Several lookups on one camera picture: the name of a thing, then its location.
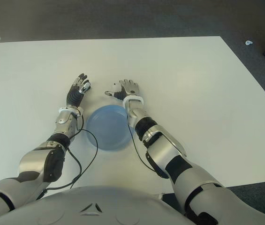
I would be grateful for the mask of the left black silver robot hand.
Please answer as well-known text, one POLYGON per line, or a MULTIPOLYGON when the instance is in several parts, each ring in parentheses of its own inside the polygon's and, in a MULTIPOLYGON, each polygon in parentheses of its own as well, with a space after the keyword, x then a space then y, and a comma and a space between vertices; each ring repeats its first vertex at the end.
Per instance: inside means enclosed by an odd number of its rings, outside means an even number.
POLYGON ((91 83, 87 79, 87 75, 84 73, 80 74, 71 85, 67 98, 66 104, 79 107, 85 93, 91 88, 91 83))

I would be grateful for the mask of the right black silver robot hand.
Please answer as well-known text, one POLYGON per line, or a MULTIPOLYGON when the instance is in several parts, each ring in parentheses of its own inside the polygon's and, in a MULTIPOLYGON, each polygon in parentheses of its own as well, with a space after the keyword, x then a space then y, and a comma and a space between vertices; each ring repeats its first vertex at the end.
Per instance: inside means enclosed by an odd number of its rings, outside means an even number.
POLYGON ((121 86, 120 91, 105 91, 105 95, 114 97, 118 100, 123 100, 130 95, 139 96, 139 86, 134 81, 127 79, 119 80, 119 85, 121 86))

